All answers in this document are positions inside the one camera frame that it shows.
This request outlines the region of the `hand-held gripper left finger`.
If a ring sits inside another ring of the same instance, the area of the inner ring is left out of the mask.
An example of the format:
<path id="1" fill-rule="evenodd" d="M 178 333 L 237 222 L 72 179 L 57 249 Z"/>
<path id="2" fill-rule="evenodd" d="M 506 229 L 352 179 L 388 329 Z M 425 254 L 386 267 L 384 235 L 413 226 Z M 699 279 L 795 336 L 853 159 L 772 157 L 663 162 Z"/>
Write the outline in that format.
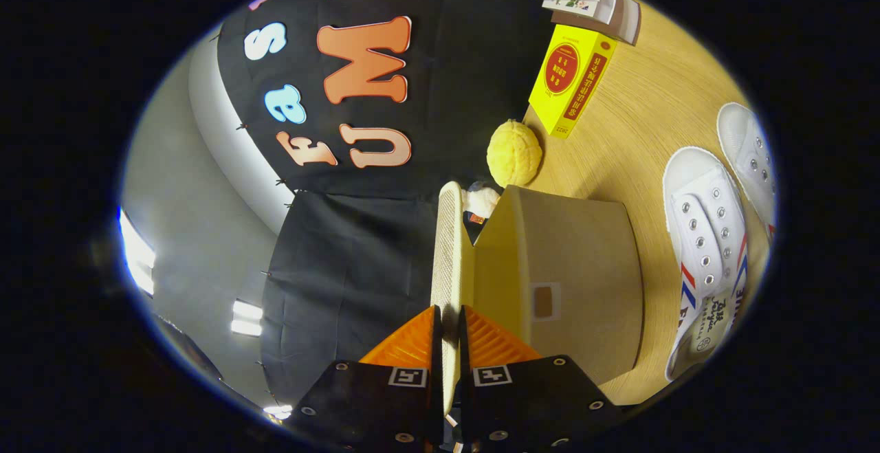
<path id="1" fill-rule="evenodd" d="M 443 443 L 442 316 L 431 306 L 360 360 L 334 360 L 286 428 L 324 452 L 434 452 Z"/>

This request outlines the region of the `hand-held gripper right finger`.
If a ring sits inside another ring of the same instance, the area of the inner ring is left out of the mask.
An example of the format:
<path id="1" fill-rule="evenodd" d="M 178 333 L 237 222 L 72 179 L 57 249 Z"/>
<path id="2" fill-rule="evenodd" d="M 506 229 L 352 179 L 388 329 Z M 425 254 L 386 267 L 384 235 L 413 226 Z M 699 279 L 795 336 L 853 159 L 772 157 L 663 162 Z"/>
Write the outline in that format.
<path id="1" fill-rule="evenodd" d="M 460 434 L 472 452 L 578 452 L 623 419 L 568 355 L 543 357 L 464 305 Z"/>

